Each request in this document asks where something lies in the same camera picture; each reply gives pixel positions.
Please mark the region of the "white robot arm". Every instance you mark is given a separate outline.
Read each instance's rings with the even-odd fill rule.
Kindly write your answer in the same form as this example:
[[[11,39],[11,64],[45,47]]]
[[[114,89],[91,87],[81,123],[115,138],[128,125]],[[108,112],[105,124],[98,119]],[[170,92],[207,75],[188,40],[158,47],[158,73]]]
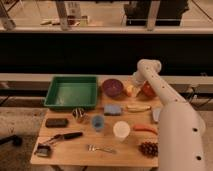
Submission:
[[[141,59],[133,84],[147,81],[163,104],[158,120],[158,171],[206,171],[202,135],[205,122],[160,75],[159,60]]]

